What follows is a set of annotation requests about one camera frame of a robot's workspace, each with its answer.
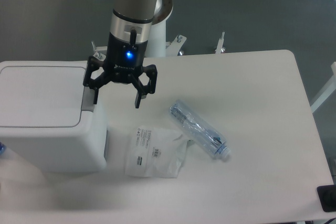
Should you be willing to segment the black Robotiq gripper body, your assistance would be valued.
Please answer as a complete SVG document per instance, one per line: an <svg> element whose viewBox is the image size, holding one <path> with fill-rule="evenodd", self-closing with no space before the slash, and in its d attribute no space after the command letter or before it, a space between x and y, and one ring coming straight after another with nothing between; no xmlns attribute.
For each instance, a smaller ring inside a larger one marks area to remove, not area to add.
<svg viewBox="0 0 336 224"><path fill-rule="evenodd" d="M131 45L109 34L106 58L103 62L103 76L111 78L112 82L130 84L132 75L139 78L142 72L143 60L148 41Z"/></svg>

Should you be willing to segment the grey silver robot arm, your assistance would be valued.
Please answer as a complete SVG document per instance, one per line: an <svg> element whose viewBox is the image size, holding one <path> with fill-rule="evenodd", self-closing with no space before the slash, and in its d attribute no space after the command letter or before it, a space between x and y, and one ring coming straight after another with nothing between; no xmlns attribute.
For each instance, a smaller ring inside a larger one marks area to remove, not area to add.
<svg viewBox="0 0 336 224"><path fill-rule="evenodd" d="M156 65L144 66L150 32L155 22L158 0L114 0L111 25L103 60L90 56L83 86L98 102L99 90L109 82L132 84L137 95L135 107L154 94L158 71Z"/></svg>

